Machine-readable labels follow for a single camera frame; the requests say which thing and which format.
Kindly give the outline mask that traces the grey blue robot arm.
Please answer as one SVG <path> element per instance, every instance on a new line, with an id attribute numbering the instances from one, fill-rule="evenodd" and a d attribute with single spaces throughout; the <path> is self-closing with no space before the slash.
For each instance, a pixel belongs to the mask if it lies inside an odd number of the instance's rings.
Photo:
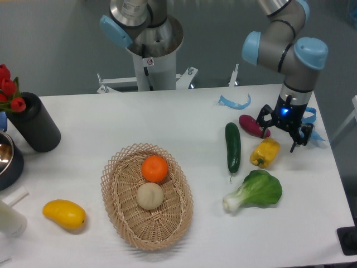
<path id="1" fill-rule="evenodd" d="M 314 37 L 298 38 L 310 8 L 306 1 L 259 1 L 270 21 L 264 32 L 251 32 L 244 41 L 242 58 L 284 75 L 274 108 L 265 105 L 256 119 L 265 132 L 275 126 L 289 133 L 293 147 L 305 146 L 313 131 L 304 123 L 305 113 L 320 71 L 329 53 L 327 45 Z"/>

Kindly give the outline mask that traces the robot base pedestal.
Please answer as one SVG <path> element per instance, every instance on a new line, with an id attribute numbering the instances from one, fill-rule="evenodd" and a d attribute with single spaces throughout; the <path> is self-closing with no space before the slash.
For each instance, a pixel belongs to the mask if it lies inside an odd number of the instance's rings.
<path id="1" fill-rule="evenodd" d="M 184 32 L 167 1 L 111 1 L 100 28 L 131 54 L 139 91 L 176 88 L 176 53 Z"/>

